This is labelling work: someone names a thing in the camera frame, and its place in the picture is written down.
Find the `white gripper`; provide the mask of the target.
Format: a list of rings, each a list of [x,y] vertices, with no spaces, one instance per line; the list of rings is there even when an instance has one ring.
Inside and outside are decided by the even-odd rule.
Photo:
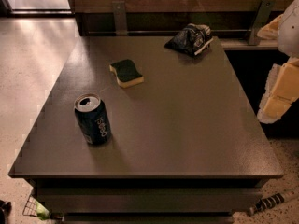
[[[292,57],[283,65],[274,64],[265,83],[257,119],[272,124],[299,99],[299,0],[293,0],[284,13],[263,26],[257,36],[278,40],[278,50]]]

